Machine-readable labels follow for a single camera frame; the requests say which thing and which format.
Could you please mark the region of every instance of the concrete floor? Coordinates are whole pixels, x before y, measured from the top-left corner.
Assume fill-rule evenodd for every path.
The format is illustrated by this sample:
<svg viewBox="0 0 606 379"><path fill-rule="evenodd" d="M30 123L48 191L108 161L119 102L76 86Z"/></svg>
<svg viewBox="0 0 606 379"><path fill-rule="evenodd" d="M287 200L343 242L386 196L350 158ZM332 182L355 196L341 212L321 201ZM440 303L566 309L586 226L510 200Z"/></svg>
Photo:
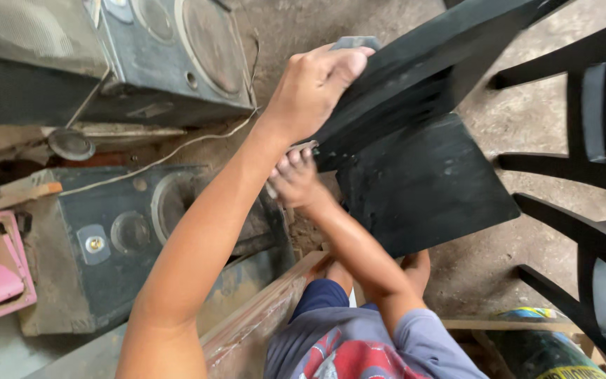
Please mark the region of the concrete floor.
<svg viewBox="0 0 606 379"><path fill-rule="evenodd" d="M375 35L390 42L444 12L441 0L234 0L247 58L256 54L254 88L260 105L268 99L289 56L346 35ZM463 118L488 159L501 152L567 151L565 85L561 75L502 92L484 89L498 70L563 47L606 27L606 0L577 0L521 34L460 104ZM218 132L228 129L218 125ZM246 135L188 148L177 161L211 160L219 167ZM169 151L178 142L164 146ZM606 191L540 175L498 171L509 192L526 192L593 220L606 219ZM322 239L298 220L294 247L318 248ZM489 314L516 306L549 304L513 274L530 264L577 296L576 244L553 229L522 216L431 249L432 277L425 301L440 315Z"/></svg>

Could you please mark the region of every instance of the white cable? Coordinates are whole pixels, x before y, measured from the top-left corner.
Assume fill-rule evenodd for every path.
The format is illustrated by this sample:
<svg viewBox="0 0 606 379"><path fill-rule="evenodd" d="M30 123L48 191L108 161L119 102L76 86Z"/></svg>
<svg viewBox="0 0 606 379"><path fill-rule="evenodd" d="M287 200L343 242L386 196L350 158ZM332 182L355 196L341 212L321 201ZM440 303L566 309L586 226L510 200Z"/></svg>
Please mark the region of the white cable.
<svg viewBox="0 0 606 379"><path fill-rule="evenodd" d="M104 181L99 181L97 183L93 183L93 184L89 184L86 185L84 187L79 187L76 189L71 189L69 191L64 191L61 192L60 196L66 196L66 195L71 195L71 194L76 194L78 192L83 192L83 191L87 191L87 190L91 190L95 187L99 187L100 185L105 185L105 184L109 184L109 183L114 183L115 181L119 181L119 180L123 180L123 179L127 179L129 177L133 177L139 173L142 173L144 171L147 171L149 168L152 168L153 166L159 165L163 162L165 162L166 160L172 158L173 155L175 155L177 152L179 152L181 149L185 148L186 146L193 144L195 142L200 142L202 140L208 140L208 139L218 139L218 138L228 138L230 136L232 136L233 134L235 134L237 131L239 131L240 129L242 129L245 125L247 125L247 123L252 119L252 116L254 116L254 114L257 112L258 108L256 108L251 115L249 115L249 118L247 120L245 120L242 124L238 125L235 129L231 130L229 133L226 134L207 134L207 135L203 135L201 137L195 138L193 140L190 140L188 142L184 142L183 144L181 144L179 147L177 147L176 149L174 149L170 154L166 155L165 157L156 160L156 162L153 162L149 165L146 165L142 168L140 168L139 170L133 171L131 173L119 176L119 177L114 177L112 179L107 179Z"/></svg>

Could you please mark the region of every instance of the black painted board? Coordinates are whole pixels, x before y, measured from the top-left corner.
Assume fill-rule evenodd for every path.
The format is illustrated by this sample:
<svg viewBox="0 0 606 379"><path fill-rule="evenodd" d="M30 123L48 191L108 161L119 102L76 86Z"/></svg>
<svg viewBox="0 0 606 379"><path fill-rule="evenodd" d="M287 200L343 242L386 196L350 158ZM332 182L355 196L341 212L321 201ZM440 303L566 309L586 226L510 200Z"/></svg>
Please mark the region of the black painted board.
<svg viewBox="0 0 606 379"><path fill-rule="evenodd" d="M368 146L336 177L350 214L395 258L520 216L454 113Z"/></svg>
<svg viewBox="0 0 606 379"><path fill-rule="evenodd" d="M311 137L320 142L319 170L337 169L368 144L414 120L452 111L541 3L466 0L380 49Z"/></svg>

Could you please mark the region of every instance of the yellow label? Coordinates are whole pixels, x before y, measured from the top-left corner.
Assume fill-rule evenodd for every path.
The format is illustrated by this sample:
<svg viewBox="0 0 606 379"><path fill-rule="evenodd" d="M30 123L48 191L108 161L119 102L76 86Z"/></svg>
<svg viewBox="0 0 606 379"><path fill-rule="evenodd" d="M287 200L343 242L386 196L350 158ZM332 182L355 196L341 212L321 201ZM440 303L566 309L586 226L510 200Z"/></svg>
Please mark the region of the yellow label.
<svg viewBox="0 0 606 379"><path fill-rule="evenodd" d="M537 379L606 379L606 374L590 366L565 366L548 370Z"/></svg>

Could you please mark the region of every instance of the person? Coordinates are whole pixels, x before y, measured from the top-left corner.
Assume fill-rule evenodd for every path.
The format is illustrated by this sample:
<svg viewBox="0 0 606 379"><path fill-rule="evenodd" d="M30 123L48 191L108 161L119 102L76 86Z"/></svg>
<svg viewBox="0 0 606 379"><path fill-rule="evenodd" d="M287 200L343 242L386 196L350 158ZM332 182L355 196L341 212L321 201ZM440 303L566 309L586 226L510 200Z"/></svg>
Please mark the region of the person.
<svg viewBox="0 0 606 379"><path fill-rule="evenodd" d="M174 229L133 305L117 378L207 377L196 316L266 180L318 225L335 261L271 339L265 378L485 378L422 299L427 252L400 268L317 179L309 149L284 154L324 124L374 53L330 47L291 57L263 115ZM348 307L353 279L370 305Z"/></svg>

